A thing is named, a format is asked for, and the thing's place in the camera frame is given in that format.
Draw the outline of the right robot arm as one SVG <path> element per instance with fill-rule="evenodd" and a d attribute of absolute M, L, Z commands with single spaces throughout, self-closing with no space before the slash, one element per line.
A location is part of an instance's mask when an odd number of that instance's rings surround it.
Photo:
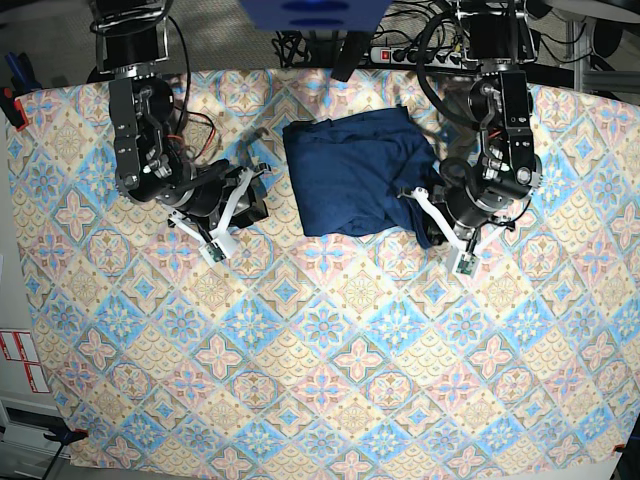
<path fill-rule="evenodd" d="M 187 120 L 170 84 L 157 72 L 167 60 L 169 1 L 92 1 L 96 71 L 109 77 L 115 181 L 135 204 L 155 201 L 168 223 L 194 238 L 209 265 L 230 258 L 235 230 L 268 216 L 261 177 L 270 167 L 222 159 L 198 166 L 176 136 Z"/>

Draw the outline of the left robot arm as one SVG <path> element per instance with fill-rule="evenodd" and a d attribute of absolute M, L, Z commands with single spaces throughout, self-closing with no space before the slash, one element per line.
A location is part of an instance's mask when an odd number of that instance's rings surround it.
<path fill-rule="evenodd" d="M 504 211 L 516 201 L 529 204 L 542 183 L 530 124 L 533 99 L 522 68 L 535 61 L 537 53 L 523 1 L 440 1 L 437 8 L 419 37 L 418 81 L 439 113 L 476 132 L 480 152 L 474 163 L 456 157 L 442 160 L 436 180 L 404 188 L 398 195 L 420 206 L 430 243 L 449 244 L 448 271 L 472 277 L 481 252 L 516 226 L 518 219 L 504 216 Z M 437 53 L 429 43 L 446 22 L 456 28 L 461 63 L 473 79 L 468 114 L 451 111 L 427 79 L 427 67 Z"/>

